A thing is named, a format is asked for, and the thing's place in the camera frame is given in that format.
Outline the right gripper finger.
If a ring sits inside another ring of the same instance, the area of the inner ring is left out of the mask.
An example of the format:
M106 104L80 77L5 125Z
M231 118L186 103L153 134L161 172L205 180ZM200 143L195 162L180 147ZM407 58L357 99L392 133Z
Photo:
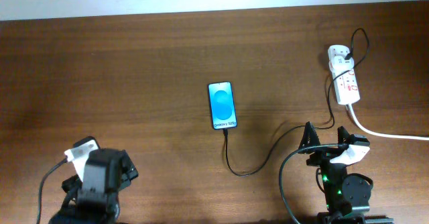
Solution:
M343 126L340 126L337 129L337 133L338 133L338 144L340 145L350 144L350 140L349 140L350 134Z
M318 135L316 128L311 122L307 122L304 126L304 134L301 140L301 148L307 148L318 145Z

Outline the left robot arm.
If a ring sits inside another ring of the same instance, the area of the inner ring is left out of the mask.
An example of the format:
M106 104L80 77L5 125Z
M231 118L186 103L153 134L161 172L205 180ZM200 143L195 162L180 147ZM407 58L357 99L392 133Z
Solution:
M84 175L62 182L66 193L49 224L113 224L119 218L119 192L139 176L125 150L103 148L89 154Z

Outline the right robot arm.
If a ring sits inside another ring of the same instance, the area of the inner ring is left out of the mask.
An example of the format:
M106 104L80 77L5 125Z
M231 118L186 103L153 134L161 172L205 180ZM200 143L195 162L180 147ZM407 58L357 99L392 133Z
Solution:
M304 126L299 145L301 154L308 154L306 164L321 175L318 186L326 200L327 212L317 214L318 223L393 223L393 219L367 217L373 180L358 173L348 173L347 167L360 162L370 150L370 142L363 135L349 134L339 127L338 143L333 147L322 145L316 128L310 122Z

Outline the blue screen Galaxy smartphone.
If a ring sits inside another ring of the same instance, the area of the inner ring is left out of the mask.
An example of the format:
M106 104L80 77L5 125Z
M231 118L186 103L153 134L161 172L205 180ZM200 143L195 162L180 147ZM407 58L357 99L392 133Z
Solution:
M208 97L213 129L236 127L237 115L232 84L229 81L210 83Z

